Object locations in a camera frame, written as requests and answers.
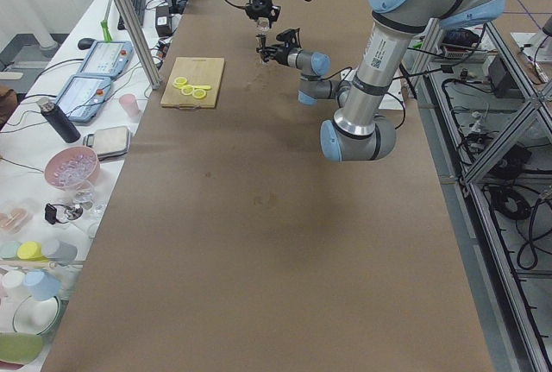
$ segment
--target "keyboard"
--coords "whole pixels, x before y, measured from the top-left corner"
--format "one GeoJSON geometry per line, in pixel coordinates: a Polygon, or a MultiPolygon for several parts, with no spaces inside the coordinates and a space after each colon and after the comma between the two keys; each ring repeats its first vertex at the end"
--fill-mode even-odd
{"type": "MultiPolygon", "coordinates": [[[[130,0],[132,6],[135,7],[136,15],[138,16],[138,21],[140,25],[144,25],[144,14],[146,14],[146,0],[130,0]]],[[[117,29],[126,29],[124,27],[124,21],[122,17],[119,16],[119,23],[117,24],[117,29]]]]}

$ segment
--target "brown bag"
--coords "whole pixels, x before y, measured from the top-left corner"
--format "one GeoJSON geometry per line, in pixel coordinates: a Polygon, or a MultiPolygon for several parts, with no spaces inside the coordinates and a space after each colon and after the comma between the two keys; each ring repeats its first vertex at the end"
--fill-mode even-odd
{"type": "Polygon", "coordinates": [[[16,92],[5,85],[0,85],[0,129],[8,122],[16,108],[16,92]]]}

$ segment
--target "computer mouse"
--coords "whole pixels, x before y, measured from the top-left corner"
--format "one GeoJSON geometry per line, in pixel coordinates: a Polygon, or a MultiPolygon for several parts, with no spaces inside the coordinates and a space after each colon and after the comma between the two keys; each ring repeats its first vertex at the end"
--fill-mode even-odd
{"type": "Polygon", "coordinates": [[[82,38],[78,41],[77,47],[79,50],[87,50],[88,48],[92,47],[92,44],[94,44],[93,38],[82,38]]]}

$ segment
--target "cutting board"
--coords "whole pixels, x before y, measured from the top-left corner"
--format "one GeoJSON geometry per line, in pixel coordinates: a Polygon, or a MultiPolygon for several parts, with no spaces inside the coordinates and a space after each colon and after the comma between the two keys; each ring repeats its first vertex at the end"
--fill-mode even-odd
{"type": "Polygon", "coordinates": [[[177,57],[166,89],[161,98],[162,107],[201,107],[213,109],[223,78],[224,59],[206,57],[177,57]],[[210,85],[207,96],[200,100],[185,96],[173,86],[177,77],[186,77],[189,85],[210,85]]]}

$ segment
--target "black bottle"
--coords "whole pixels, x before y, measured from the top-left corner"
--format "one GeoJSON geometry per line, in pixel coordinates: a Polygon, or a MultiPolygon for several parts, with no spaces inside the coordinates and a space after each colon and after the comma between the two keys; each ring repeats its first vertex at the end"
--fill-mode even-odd
{"type": "Polygon", "coordinates": [[[80,138],[75,125],[69,120],[63,110],[48,98],[41,98],[37,104],[41,108],[41,114],[48,120],[56,132],[67,143],[76,142],[80,138]]]}

